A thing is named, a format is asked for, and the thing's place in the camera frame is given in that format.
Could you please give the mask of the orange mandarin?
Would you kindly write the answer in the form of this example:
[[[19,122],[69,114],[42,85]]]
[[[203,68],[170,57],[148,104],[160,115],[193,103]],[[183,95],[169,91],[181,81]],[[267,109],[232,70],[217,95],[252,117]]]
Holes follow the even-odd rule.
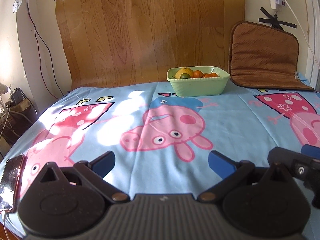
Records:
[[[193,77],[194,78],[202,78],[203,76],[204,76],[204,74],[200,70],[196,70],[196,71],[193,72]]]
[[[212,73],[205,73],[203,77],[219,77],[219,74],[212,72]]]

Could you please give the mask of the green cherry tomato back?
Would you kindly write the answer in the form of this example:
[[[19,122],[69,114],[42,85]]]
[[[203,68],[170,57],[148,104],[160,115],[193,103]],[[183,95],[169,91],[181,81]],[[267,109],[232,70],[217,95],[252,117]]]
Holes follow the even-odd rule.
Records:
[[[183,73],[180,75],[180,79],[189,79],[191,76],[188,73]]]

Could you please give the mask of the large yellow citrus fruit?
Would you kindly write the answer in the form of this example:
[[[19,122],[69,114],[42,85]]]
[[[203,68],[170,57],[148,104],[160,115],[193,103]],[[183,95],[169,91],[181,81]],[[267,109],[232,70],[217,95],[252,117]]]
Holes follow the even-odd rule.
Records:
[[[184,67],[184,68],[181,68],[179,69],[176,74],[175,74],[175,78],[176,79],[181,79],[182,75],[186,75],[188,74],[190,78],[193,78],[194,77],[194,71],[191,69],[191,68],[187,68],[187,67]]]

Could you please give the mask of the blue cartoon pig blanket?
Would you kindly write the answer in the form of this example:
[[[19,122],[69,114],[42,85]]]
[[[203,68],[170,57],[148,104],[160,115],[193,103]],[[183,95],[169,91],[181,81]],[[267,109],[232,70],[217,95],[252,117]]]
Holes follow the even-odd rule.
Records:
[[[228,82],[215,96],[180,98],[167,82],[75,89],[45,110],[6,155],[27,157],[21,191],[43,165],[72,166],[107,151],[105,180],[138,193],[198,195],[220,181],[208,154],[267,166],[274,147],[319,146],[319,93],[249,89]]]

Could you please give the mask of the smartphone with red case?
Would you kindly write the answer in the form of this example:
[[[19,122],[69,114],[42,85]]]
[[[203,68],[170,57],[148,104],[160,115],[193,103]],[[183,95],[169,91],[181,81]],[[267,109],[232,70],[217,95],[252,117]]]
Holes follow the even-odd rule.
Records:
[[[8,159],[5,163],[1,178],[1,212],[14,213],[17,209],[24,163],[24,154]]]

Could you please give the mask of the light green ceramic dish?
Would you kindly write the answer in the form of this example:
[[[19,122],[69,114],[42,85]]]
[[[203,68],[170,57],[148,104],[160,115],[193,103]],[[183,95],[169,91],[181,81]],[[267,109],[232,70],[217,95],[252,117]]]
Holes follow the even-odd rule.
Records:
[[[179,79],[177,73],[191,69],[193,72],[199,70],[203,74],[216,73],[218,77],[192,77]],[[167,71],[167,80],[174,92],[180,97],[220,95],[223,93],[230,74],[216,66],[193,66],[171,68]]]

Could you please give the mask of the power adapter clutter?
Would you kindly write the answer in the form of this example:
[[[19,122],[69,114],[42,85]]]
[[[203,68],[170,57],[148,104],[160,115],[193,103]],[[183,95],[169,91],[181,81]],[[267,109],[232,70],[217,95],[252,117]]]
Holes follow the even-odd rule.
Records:
[[[37,120],[31,100],[20,89],[12,90],[1,83],[1,96],[10,94],[6,103],[1,98],[1,138],[12,146]]]

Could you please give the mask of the brown seat cushion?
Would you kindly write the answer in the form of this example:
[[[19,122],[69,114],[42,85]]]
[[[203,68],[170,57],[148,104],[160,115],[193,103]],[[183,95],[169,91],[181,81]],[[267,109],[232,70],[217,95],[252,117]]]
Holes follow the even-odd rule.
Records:
[[[299,43],[291,33],[240,22],[231,32],[228,72],[238,86],[313,91],[297,77]]]

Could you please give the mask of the black tape cross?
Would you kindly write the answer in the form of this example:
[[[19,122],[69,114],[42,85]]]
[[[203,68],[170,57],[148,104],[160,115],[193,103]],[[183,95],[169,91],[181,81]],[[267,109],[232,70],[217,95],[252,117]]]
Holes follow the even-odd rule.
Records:
[[[274,13],[274,15],[271,15],[263,7],[260,8],[260,11],[266,16],[266,18],[259,18],[258,19],[259,23],[269,24],[272,28],[279,29],[279,30],[282,30],[282,31],[284,31],[284,29],[282,28],[283,25],[287,26],[287,27],[290,27],[290,28],[294,28],[294,29],[297,28],[296,24],[278,20],[278,16],[277,16],[276,12]]]

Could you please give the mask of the wood pattern vinyl sheet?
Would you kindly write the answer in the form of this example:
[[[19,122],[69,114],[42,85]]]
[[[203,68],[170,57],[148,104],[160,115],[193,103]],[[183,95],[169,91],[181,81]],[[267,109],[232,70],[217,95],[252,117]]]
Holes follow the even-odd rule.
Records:
[[[228,69],[245,0],[56,0],[71,88],[165,81],[175,67]]]

